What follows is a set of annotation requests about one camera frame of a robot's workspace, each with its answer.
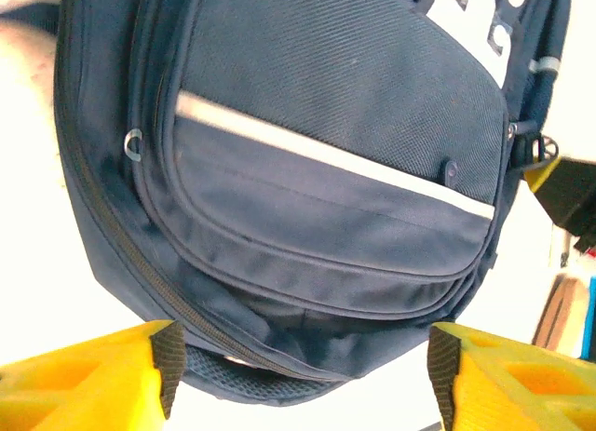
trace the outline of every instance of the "reflective strip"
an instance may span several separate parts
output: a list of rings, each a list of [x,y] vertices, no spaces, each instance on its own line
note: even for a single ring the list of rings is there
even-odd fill
[[[543,57],[539,61],[530,61],[530,73],[542,73],[543,71],[551,71],[558,73],[561,68],[561,61],[556,57]]]
[[[341,168],[371,180],[430,196],[480,217],[492,219],[494,216],[493,206],[468,198],[445,186],[383,166],[186,91],[181,91],[178,94],[176,114],[243,138]]]

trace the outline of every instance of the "metal ring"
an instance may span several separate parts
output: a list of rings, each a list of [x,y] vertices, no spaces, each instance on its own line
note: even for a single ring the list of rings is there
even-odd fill
[[[129,131],[129,133],[127,133],[127,136],[125,136],[124,138],[124,153],[132,160],[132,161],[136,161],[137,163],[141,161],[141,154],[137,153],[137,152],[133,152],[132,150],[130,150],[130,142],[134,139],[138,139],[139,142],[142,141],[142,131],[140,131],[138,128],[134,128],[131,131]]]

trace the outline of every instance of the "navy blue backpack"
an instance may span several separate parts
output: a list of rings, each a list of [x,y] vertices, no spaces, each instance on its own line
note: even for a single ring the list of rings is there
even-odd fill
[[[181,321],[183,379],[217,397],[296,404],[401,356],[468,304],[523,170],[557,153],[569,10],[61,0],[56,122],[95,276]]]

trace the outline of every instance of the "zipper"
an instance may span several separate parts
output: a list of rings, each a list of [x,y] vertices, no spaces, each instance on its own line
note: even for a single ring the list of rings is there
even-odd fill
[[[54,110],[56,114],[56,123],[58,127],[58,138],[62,150],[67,153],[63,155],[63,160],[67,162],[74,174],[78,177],[79,188],[86,199],[87,208],[93,214],[93,217],[109,232],[109,235],[115,239],[126,256],[126,259],[133,263],[136,270],[146,280],[151,287],[156,290],[159,296],[170,304],[185,320],[200,330],[201,333],[211,338],[223,350],[230,351],[235,357],[239,357],[255,365],[262,366],[268,370],[286,375],[295,379],[311,380],[317,382],[332,383],[332,380],[321,377],[305,376],[301,373],[289,370],[279,364],[262,357],[249,347],[239,343],[232,337],[222,332],[212,322],[198,313],[191,307],[183,297],[173,290],[166,279],[164,279],[142,255],[141,251],[131,240],[127,232],[119,224],[117,218],[112,213],[110,207],[104,201],[104,195],[101,187],[96,183],[88,161],[85,158],[79,139],[76,137],[75,123],[68,113],[67,107],[70,105],[63,101],[68,94],[68,85],[66,76],[63,76],[64,70],[68,70],[68,42],[70,40],[69,10],[73,0],[62,0],[61,4],[61,26],[58,34],[58,45],[56,59],[56,73],[54,77],[55,101]]]

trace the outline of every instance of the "mesh padding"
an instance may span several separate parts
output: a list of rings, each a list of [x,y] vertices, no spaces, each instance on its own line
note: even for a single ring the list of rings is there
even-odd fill
[[[501,91],[411,0],[202,0],[183,88],[494,200]]]
[[[187,366],[199,377],[228,392],[255,400],[313,397],[329,390],[331,383],[297,380],[241,366],[187,345]]]

